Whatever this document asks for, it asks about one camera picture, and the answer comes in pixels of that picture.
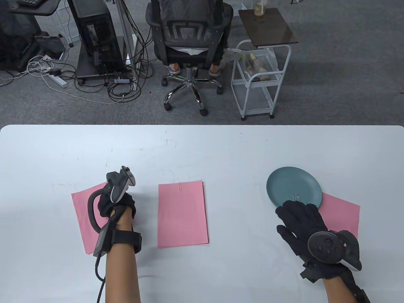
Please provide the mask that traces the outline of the person's right hand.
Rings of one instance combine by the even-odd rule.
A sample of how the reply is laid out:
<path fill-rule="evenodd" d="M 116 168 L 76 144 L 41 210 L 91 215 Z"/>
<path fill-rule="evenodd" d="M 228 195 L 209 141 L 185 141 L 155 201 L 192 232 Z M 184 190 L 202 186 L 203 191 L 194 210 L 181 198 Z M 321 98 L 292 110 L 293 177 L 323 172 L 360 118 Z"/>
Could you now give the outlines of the person's right hand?
<path fill-rule="evenodd" d="M 354 283 L 352 271 L 361 271 L 362 263 L 359 242 L 351 232 L 328 230 L 313 204 L 288 200 L 276 214 L 283 221 L 278 234 L 303 261 L 303 279 L 314 283 L 339 276 Z"/>

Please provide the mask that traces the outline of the person's left hand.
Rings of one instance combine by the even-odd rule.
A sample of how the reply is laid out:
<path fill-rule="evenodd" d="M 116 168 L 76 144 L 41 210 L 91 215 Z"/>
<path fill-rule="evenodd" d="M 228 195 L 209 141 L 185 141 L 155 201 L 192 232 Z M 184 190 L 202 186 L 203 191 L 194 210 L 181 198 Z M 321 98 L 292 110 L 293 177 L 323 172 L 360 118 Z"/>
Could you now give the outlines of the person's left hand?
<path fill-rule="evenodd" d="M 101 217 L 110 218 L 118 211 L 120 216 L 116 219 L 118 230 L 131 231 L 134 216 L 136 214 L 135 201 L 128 193 L 123 194 L 120 201 L 113 203 L 111 194 L 105 193 L 100 196 L 98 211 Z"/>

